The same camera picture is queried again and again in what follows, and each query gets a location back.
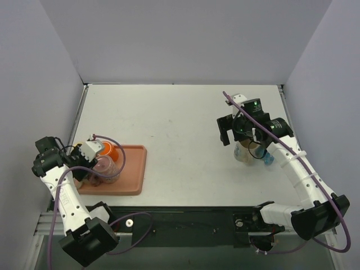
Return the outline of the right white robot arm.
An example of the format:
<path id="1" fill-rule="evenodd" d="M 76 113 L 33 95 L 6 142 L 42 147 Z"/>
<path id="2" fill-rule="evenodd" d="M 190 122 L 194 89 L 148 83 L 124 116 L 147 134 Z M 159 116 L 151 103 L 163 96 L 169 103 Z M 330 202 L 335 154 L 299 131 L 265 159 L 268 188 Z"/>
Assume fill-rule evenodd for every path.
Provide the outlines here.
<path id="1" fill-rule="evenodd" d="M 270 224 L 290 227 L 303 240 L 311 240 L 344 221 L 350 202 L 345 195 L 337 195 L 318 175 L 300 148 L 293 130 L 283 118 L 271 119 L 264 112 L 261 100 L 241 94 L 226 97 L 233 112 L 217 119 L 220 140 L 230 144 L 231 131 L 236 142 L 249 141 L 261 145 L 274 157 L 285 172 L 300 199 L 299 206 L 270 203 L 251 216 L 258 230 Z"/>

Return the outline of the beige patterned mug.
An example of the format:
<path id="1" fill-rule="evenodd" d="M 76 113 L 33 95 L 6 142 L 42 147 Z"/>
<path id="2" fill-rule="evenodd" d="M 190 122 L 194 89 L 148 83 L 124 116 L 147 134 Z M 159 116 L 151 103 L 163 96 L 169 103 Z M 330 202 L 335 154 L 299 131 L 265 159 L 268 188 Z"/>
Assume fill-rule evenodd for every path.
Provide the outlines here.
<path id="1" fill-rule="evenodd" d="M 265 149 L 259 143 L 253 142 L 250 139 L 236 142 L 234 157 L 245 165 L 252 165 L 256 160 L 263 159 L 264 155 Z"/>

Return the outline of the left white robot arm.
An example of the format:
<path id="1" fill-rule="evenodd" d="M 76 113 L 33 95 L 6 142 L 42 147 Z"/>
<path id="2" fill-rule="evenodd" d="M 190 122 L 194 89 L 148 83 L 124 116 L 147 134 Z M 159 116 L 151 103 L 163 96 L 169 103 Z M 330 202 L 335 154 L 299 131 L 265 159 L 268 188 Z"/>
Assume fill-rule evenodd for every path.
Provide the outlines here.
<path id="1" fill-rule="evenodd" d="M 99 202 L 88 210 L 74 183 L 92 171 L 104 145 L 93 139 L 66 153 L 55 137 L 43 137 L 35 146 L 39 153 L 31 170 L 48 188 L 54 199 L 54 214 L 62 219 L 65 236 L 59 244 L 82 267 L 87 267 L 118 244 L 113 231 L 116 218 L 110 208 Z"/>

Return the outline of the pink patterned mug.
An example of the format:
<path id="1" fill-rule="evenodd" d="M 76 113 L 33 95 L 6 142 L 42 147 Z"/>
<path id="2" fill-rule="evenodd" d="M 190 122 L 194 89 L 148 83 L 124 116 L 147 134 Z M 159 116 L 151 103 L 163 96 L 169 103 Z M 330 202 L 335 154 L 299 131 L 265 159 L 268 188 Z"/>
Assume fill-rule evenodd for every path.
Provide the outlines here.
<path id="1" fill-rule="evenodd" d="M 88 176 L 88 182 L 91 186 L 99 186 L 102 183 L 113 184 L 119 179 L 118 174 L 114 177 L 110 177 L 117 173 L 119 169 L 116 167 L 113 159 L 109 156 L 98 156 L 97 164 L 92 168 L 92 170 L 101 174 L 102 177 L 93 173 L 90 174 Z"/>

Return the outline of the blue patterned mug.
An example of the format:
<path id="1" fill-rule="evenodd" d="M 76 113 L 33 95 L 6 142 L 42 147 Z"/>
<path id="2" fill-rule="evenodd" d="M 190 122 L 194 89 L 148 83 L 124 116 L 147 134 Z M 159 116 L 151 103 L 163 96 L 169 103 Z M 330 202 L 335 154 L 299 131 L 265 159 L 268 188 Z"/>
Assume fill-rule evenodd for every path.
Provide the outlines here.
<path id="1" fill-rule="evenodd" d="M 274 157 L 267 150 L 264 150 L 260 157 L 266 166 L 270 166 L 274 162 Z"/>

